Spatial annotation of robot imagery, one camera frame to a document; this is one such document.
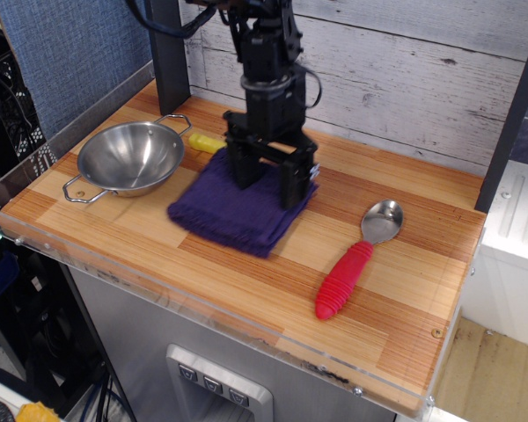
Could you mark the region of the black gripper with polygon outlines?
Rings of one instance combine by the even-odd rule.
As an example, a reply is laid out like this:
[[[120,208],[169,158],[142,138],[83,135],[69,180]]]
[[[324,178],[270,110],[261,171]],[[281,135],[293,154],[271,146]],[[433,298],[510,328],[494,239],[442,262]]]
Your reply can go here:
[[[277,72],[246,71],[241,86],[246,111],[227,112],[227,151],[231,171],[240,189],[246,189],[264,174],[261,159],[280,164],[280,195],[284,209],[299,204],[319,175],[314,162],[317,145],[303,132],[308,69]]]

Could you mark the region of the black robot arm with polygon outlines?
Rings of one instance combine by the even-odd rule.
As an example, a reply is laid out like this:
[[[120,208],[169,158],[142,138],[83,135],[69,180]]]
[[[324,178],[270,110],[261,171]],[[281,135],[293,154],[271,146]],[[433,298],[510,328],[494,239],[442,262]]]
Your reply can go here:
[[[290,1],[201,1],[203,8],[185,26],[195,32],[214,13],[230,28],[238,61],[246,112],[227,112],[226,141],[233,176],[240,188],[261,177],[260,160],[278,164],[281,203],[299,204],[310,191],[316,144],[303,133],[306,77],[297,63],[302,51]]]

